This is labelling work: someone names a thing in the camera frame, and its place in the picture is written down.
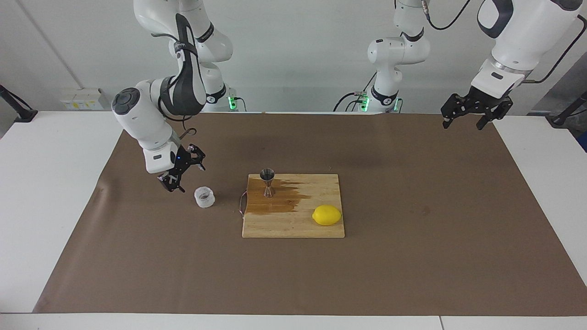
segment metal jigger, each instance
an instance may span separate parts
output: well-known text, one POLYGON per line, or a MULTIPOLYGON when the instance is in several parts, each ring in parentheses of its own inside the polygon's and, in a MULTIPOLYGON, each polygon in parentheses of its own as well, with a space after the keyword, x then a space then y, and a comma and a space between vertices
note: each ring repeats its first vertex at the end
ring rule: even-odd
POLYGON ((265 192, 263 196, 271 198, 275 195, 275 189, 271 187, 271 182, 273 182, 273 178, 275 177, 275 172, 272 169, 263 169, 261 171, 261 180, 265 183, 265 192))

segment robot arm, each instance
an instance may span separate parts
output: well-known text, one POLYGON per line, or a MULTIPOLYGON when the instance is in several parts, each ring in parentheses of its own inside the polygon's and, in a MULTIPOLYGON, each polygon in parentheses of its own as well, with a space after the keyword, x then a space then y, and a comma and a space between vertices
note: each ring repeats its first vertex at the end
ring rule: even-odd
POLYGON ((397 0, 393 22, 402 31, 399 37, 383 38, 369 45, 369 60, 377 68, 375 84, 367 92, 365 111, 388 112, 399 92, 402 73, 396 66, 424 62, 430 42, 424 37, 421 0, 397 0))
POLYGON ((583 0, 484 0, 477 21, 495 39, 491 56, 471 82, 469 93, 453 94, 441 112, 444 128, 457 117, 481 113, 478 129, 502 119, 511 106, 509 93, 536 68, 579 15, 583 0))
POLYGON ((153 36, 170 38, 170 52, 177 58, 180 73, 122 90, 114 97, 112 111, 143 148, 147 171, 164 172, 158 179, 168 191, 184 191, 181 175, 192 165, 205 170, 205 154, 193 144, 184 148, 165 118, 195 116, 202 111, 208 95, 200 62, 228 60, 232 44, 215 30, 202 0, 134 0, 134 11, 153 36))

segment white table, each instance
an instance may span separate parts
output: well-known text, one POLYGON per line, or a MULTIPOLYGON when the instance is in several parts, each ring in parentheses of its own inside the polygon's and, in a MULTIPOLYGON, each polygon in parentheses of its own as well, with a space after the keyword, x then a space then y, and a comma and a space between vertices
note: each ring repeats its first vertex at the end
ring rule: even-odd
MULTIPOLYGON (((587 154, 543 118, 507 117, 495 125, 587 283, 587 154)), ((0 329, 587 329, 587 317, 27 314, 121 131, 109 112, 41 112, 0 140, 0 312, 25 313, 0 315, 0 329)))

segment brown table cover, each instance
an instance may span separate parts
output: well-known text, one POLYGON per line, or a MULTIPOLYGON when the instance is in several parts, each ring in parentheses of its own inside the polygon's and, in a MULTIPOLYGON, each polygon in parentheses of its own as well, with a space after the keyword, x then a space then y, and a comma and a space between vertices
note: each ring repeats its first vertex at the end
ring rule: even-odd
POLYGON ((35 312, 587 315, 558 237, 476 120, 203 113, 184 143, 208 170, 184 175, 185 194, 123 133, 35 312), (264 167, 338 173, 346 238, 241 238, 238 200, 264 167), (196 206, 200 186, 213 207, 196 206))

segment white wall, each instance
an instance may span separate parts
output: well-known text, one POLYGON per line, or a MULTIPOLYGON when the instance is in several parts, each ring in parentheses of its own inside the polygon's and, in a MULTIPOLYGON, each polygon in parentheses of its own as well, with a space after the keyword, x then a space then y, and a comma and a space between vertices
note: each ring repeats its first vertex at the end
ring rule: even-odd
MULTIPOLYGON (((100 87, 112 98, 140 80, 177 71, 167 42, 152 38, 136 22, 132 0, 3 0, 1 81, 41 110, 60 109, 59 88, 76 87, 76 82, 27 23, 18 1, 84 87, 100 87)), ((438 113, 450 94, 468 91, 493 47, 477 26, 479 4, 473 1, 449 30, 426 28, 430 58, 402 67, 404 112, 438 113)), ((461 5, 432 2, 434 22, 444 25, 461 5)), ((219 66, 249 110, 328 111, 340 96, 360 90, 375 71, 366 56, 370 41, 399 35, 392 0, 208 0, 206 7, 234 43, 233 58, 219 66)), ((533 77, 548 71, 580 28, 580 22, 573 25, 533 77)), ((512 113, 530 111, 586 50, 587 36, 549 81, 515 90, 512 113)))

